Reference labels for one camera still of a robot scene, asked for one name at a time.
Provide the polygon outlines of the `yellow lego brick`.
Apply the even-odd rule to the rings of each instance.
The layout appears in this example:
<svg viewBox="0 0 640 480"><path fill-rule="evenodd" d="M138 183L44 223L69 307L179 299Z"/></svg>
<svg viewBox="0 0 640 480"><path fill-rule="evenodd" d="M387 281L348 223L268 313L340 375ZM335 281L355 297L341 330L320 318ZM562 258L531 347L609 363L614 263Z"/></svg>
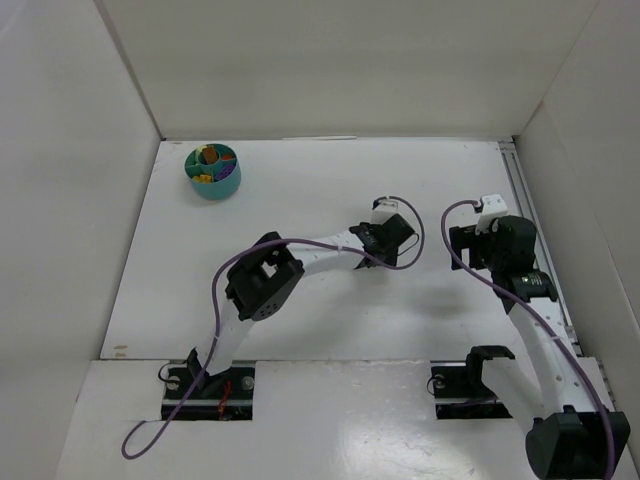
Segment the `yellow lego brick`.
<svg viewBox="0 0 640 480"><path fill-rule="evenodd" d="M192 180L196 183L211 184L213 182L213 177L207 174L200 174L193 176Z"/></svg>

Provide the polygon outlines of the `brown lego plate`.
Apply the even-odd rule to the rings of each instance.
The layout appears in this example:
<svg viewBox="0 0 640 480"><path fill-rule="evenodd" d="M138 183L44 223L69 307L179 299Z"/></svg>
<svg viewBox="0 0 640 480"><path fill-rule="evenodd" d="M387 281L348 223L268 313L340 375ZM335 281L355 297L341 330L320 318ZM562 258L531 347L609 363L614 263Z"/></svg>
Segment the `brown lego plate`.
<svg viewBox="0 0 640 480"><path fill-rule="evenodd" d="M214 164L219 159L219 156L218 156L218 153L217 153L216 149L214 147L212 147L212 146L206 146L202 150L201 154L202 154L203 161L207 165Z"/></svg>

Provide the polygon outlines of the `purple long lego brick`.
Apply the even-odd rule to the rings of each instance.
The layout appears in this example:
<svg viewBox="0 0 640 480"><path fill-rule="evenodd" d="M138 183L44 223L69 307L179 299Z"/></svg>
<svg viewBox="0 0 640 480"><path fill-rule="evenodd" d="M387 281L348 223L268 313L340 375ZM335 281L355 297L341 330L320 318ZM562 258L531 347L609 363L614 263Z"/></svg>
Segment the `purple long lego brick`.
<svg viewBox="0 0 640 480"><path fill-rule="evenodd" d="M214 181L219 182L227 178L235 169L234 163L226 163L222 169L215 175Z"/></svg>

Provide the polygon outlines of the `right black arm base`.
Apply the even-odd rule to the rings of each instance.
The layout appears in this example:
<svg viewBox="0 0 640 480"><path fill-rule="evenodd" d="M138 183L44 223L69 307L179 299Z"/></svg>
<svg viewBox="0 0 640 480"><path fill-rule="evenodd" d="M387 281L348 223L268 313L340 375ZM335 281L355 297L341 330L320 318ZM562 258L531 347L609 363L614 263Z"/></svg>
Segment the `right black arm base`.
<svg viewBox="0 0 640 480"><path fill-rule="evenodd" d="M495 358L514 360L505 346L474 346L464 360L430 362L427 389L438 420L508 419L508 409L481 380L483 365Z"/></svg>

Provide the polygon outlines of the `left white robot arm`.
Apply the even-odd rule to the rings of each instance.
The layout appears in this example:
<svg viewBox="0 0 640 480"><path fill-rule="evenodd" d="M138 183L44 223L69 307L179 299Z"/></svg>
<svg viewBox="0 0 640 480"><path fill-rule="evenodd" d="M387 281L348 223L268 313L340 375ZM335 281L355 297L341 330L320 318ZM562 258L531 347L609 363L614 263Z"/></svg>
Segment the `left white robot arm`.
<svg viewBox="0 0 640 480"><path fill-rule="evenodd" d="M263 235L214 275L214 327L186 360L194 390L208 394L223 382L250 329L281 310L303 278L378 266L397 270L402 245L415 235L399 214L314 240Z"/></svg>

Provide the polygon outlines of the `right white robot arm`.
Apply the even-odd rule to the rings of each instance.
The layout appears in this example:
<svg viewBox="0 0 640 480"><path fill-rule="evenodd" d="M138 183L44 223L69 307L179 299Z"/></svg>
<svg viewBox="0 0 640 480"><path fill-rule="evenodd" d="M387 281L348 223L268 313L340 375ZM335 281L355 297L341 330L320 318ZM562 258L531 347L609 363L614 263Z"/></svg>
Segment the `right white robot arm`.
<svg viewBox="0 0 640 480"><path fill-rule="evenodd" d="M631 428L624 413L604 405L578 362L558 291L536 266L534 223L483 214L474 225L443 225L441 235L453 269L466 271L499 298L536 375L529 380L508 347L481 345L467 354L468 382L496 395L518 423L537 478L612 478Z"/></svg>

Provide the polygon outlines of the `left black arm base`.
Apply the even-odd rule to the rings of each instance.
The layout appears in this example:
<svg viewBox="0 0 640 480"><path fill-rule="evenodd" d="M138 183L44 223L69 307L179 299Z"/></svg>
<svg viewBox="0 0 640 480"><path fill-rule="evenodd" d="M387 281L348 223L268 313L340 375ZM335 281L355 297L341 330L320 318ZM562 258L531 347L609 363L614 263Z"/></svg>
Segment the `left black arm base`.
<svg viewBox="0 0 640 480"><path fill-rule="evenodd" d="M234 361L231 367L214 377L205 376L196 386L175 421L250 421L253 419L253 397L256 363ZM190 387L195 374L185 361L171 361L158 371L164 384L161 419L167 420Z"/></svg>

